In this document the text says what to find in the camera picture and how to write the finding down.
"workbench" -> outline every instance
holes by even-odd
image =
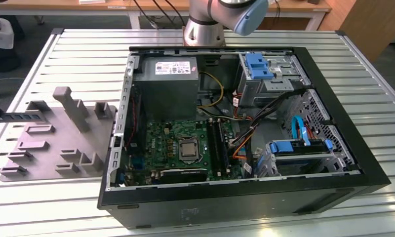
[[[190,15],[190,0],[171,0],[183,16]],[[151,0],[138,0],[148,16],[163,16]],[[168,16],[176,16],[166,1],[158,0]],[[281,0],[281,17],[309,18],[306,30],[315,31],[331,7],[321,1],[318,5],[306,0]],[[277,5],[271,5],[266,17],[275,17]],[[79,5],[79,0],[8,0],[0,4],[0,15],[29,15],[29,16],[115,16],[130,17],[132,29],[140,29],[139,17],[143,15],[132,0],[107,0],[106,3]]]
[[[226,31],[228,46],[307,47],[393,184],[321,214],[182,228],[127,230],[98,210],[100,178],[0,182],[0,236],[358,236],[395,235],[395,92],[346,36],[335,32]],[[55,30],[8,111],[72,88],[86,105],[118,106],[131,46],[180,46],[180,30]],[[0,124],[0,168],[16,146],[23,123]]]

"table leg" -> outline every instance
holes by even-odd
[[[317,31],[318,30],[325,15],[326,15],[326,12],[314,12],[314,15],[310,18],[310,21],[309,21],[309,24],[307,24],[307,27],[306,27],[307,31]]]
[[[140,12],[139,11],[130,11],[130,19],[131,19],[131,26],[134,30],[140,29],[140,22],[139,22],[139,17],[140,17]]]
[[[45,22],[44,22],[44,16],[33,16],[35,20],[37,21],[37,24],[39,25],[43,25]]]

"white label sticker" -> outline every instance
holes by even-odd
[[[243,168],[251,174],[251,166],[247,163],[244,163]]]
[[[126,6],[108,6],[108,9],[127,9]]]
[[[155,65],[156,75],[191,74],[190,62],[158,62]]]
[[[282,72],[282,69],[281,68],[271,68],[271,71],[272,72]]]
[[[238,107],[239,106],[239,99],[238,98],[234,98],[232,99],[232,105],[235,106],[235,107]]]

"ram slot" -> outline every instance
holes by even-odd
[[[218,150],[220,152],[219,155],[220,155],[220,161],[222,161],[222,171],[223,171],[223,174],[228,174],[230,164],[228,164],[227,143],[224,138],[223,126],[220,122],[215,122],[215,126],[216,126],[216,137],[218,137],[218,139],[215,139],[215,142],[216,142]]]
[[[210,154],[211,154],[211,167],[212,167],[212,174],[214,176],[220,176],[222,169],[220,169],[220,156],[218,152],[218,146],[216,146],[216,126],[211,121],[207,121],[206,123],[206,132],[207,132],[207,138],[208,138],[208,147],[210,147]]]
[[[228,156],[224,143],[223,131],[220,123],[216,121],[207,122],[207,137],[211,154],[211,167],[214,176],[220,176],[227,173]]]

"power supply label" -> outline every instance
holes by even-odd
[[[158,62],[155,65],[156,75],[191,74],[191,62]]]

